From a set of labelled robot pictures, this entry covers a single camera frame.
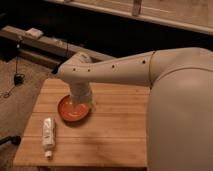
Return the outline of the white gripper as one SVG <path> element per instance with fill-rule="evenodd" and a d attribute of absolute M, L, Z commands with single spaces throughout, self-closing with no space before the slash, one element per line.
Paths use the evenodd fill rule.
<path fill-rule="evenodd" d="M 72 83 L 69 88 L 71 100 L 75 107 L 80 104 L 92 104 L 92 90 L 89 83 Z"/>

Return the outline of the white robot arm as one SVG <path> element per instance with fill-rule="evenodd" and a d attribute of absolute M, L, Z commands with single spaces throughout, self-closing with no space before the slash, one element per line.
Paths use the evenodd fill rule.
<path fill-rule="evenodd" d="M 96 63 L 78 52 L 56 75 L 77 103 L 91 99 L 91 82 L 149 87 L 148 171 L 213 171 L 213 51 L 155 50 Z"/>

